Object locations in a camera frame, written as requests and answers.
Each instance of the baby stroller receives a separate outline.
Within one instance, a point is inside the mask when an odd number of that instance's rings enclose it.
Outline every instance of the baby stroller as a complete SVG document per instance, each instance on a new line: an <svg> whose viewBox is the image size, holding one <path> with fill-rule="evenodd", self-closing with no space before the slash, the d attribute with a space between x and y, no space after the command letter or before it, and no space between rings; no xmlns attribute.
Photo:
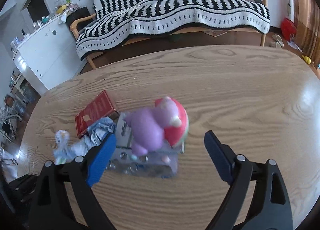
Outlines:
<svg viewBox="0 0 320 230"><path fill-rule="evenodd" d="M11 140L16 139L14 133L17 130L17 119L22 121L21 116L12 107L4 106L0 109L0 122L6 138L8 136Z"/></svg>

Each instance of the screw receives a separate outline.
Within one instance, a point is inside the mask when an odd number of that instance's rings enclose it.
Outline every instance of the screw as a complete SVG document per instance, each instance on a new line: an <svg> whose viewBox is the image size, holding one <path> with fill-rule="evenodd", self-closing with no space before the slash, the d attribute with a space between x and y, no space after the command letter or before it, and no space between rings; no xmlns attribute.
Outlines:
<svg viewBox="0 0 320 230"><path fill-rule="evenodd" d="M52 161L46 161L44 165L46 167L50 167L52 165Z"/></svg>
<svg viewBox="0 0 320 230"><path fill-rule="evenodd" d="M148 161L148 156L141 156L141 157L139 158L139 160L140 160L141 162L147 162L147 161Z"/></svg>
<svg viewBox="0 0 320 230"><path fill-rule="evenodd" d="M75 158L75 162L77 162L77 163L80 163L80 162L82 162L83 161L83 156L77 156L76 158Z"/></svg>
<svg viewBox="0 0 320 230"><path fill-rule="evenodd" d="M275 166L276 165L276 161L275 160L269 160L269 164L272 165L272 166Z"/></svg>
<svg viewBox="0 0 320 230"><path fill-rule="evenodd" d="M245 156L243 156L243 155L237 155L237 160L238 161L245 161Z"/></svg>
<svg viewBox="0 0 320 230"><path fill-rule="evenodd" d="M127 159L127 153L120 153L120 159L126 160Z"/></svg>

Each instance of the yellow object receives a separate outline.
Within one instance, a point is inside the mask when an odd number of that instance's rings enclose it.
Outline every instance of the yellow object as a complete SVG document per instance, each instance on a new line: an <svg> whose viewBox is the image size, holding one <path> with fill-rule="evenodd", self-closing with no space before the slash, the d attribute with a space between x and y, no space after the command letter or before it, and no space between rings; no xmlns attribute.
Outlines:
<svg viewBox="0 0 320 230"><path fill-rule="evenodd" d="M304 55L301 56L303 58L303 60L308 64L310 65L311 64L311 58L310 57L306 57Z"/></svg>
<svg viewBox="0 0 320 230"><path fill-rule="evenodd" d="M57 13L57 14L62 13L62 12L67 8L67 5L68 5L68 4L62 5L62 6L56 11L56 13Z"/></svg>

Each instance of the blue gripper pad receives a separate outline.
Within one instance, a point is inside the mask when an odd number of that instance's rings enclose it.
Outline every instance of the blue gripper pad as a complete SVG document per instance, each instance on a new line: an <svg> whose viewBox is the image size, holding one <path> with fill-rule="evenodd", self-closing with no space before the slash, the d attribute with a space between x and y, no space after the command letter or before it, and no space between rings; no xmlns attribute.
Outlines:
<svg viewBox="0 0 320 230"><path fill-rule="evenodd" d="M87 184L92 187L93 184L98 183L106 166L116 149L116 136L111 134L108 140L104 143L99 153L88 166Z"/></svg>
<svg viewBox="0 0 320 230"><path fill-rule="evenodd" d="M229 162L222 150L222 144L212 131L208 131L204 135L204 146L214 163L220 178L228 182L229 185L233 183L232 164Z"/></svg>

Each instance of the red bag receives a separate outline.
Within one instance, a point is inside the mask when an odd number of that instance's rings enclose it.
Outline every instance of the red bag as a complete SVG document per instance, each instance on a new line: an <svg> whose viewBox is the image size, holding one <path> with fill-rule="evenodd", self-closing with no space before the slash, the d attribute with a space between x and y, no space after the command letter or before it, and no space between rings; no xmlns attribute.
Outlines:
<svg viewBox="0 0 320 230"><path fill-rule="evenodd" d="M288 18L285 18L284 21L282 21L281 31L286 41L291 41L296 36L296 33L297 33L297 29L294 26L294 23Z"/></svg>

